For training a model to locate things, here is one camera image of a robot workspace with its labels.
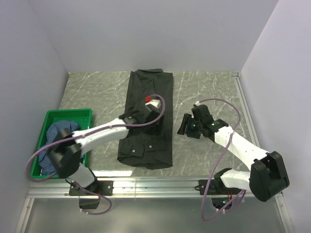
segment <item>green tray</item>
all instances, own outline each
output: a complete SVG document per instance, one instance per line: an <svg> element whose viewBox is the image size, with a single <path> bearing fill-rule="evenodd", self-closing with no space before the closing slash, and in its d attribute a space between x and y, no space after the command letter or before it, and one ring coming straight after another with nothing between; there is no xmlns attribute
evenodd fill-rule
<svg viewBox="0 0 311 233"><path fill-rule="evenodd" d="M72 109L72 110L51 110L48 111L43 123L39 143L37 149L44 146L47 142L46 132L49 127L60 120L73 120L80 125L81 130L87 130L92 124L92 110L89 108L85 109ZM82 164L87 167L87 154L83 157ZM41 175L42 168L39 165L39 158L35 157L33 166L30 171L31 178L43 179L48 177L48 175Z"/></svg>

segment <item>marble surface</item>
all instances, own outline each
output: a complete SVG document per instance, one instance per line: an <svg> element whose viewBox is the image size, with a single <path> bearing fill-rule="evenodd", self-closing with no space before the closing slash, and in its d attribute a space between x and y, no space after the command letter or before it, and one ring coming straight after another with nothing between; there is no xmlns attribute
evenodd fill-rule
<svg viewBox="0 0 311 233"><path fill-rule="evenodd" d="M130 72L73 72L69 74L60 109L91 108L93 126L110 122L124 112ZM126 166L117 161L118 141L93 149L89 167L97 176L201 176L208 175L223 148L209 139L177 135L184 113L191 113L197 100L222 98L233 103L241 112L237 132L250 140L250 133L230 72L173 72L173 167L148 170ZM207 102L215 119L229 125L237 122L235 111L220 101ZM230 152L220 161L216 171L226 167L247 171L246 166Z"/></svg>

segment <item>red cap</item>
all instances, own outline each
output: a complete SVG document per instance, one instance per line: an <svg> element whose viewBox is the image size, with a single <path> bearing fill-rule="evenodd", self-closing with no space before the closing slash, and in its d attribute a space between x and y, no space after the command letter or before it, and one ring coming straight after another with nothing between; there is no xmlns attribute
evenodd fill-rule
<svg viewBox="0 0 311 233"><path fill-rule="evenodd" d="M145 100L146 100L146 102L149 102L152 100L152 98L151 98L151 96L146 96Z"/></svg>

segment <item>white wall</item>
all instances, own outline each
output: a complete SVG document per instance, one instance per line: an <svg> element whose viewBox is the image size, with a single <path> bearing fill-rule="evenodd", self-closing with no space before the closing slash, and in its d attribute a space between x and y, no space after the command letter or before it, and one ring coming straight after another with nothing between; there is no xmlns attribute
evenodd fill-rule
<svg viewBox="0 0 311 233"><path fill-rule="evenodd" d="M277 0L29 0L68 71L240 71Z"/></svg>
<svg viewBox="0 0 311 233"><path fill-rule="evenodd" d="M0 0L0 232L13 232L45 114L68 74L26 0Z"/></svg>
<svg viewBox="0 0 311 233"><path fill-rule="evenodd" d="M242 69L260 144L283 155L297 233L311 232L311 2L280 0Z"/></svg>

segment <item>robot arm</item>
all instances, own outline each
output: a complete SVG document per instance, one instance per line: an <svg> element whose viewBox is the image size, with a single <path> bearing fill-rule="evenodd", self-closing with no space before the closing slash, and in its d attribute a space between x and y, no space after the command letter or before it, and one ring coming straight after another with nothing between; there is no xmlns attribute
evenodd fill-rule
<svg viewBox="0 0 311 233"><path fill-rule="evenodd" d="M255 146L221 119L214 120L206 105L193 107L192 114L184 115L178 134L186 134L196 139L202 134L223 147L227 146L232 134L228 150L250 170L245 172L224 169L214 176L220 176L222 184L218 186L251 190L260 201L267 201L289 186L285 165L279 153L269 153Z"/></svg>
<svg viewBox="0 0 311 233"><path fill-rule="evenodd" d="M160 115L160 108L160 100L148 99L145 107L140 111L123 114L107 124L72 133L67 129L60 131L56 141L69 137L77 137L77 139L52 147L48 153L49 160L55 167L59 178L70 178L88 191L97 193L97 179L90 169L80 163L81 155L113 140L139 133L156 134L155 128L159 122L144 127L129 127L129 125L141 125L155 120Z"/></svg>

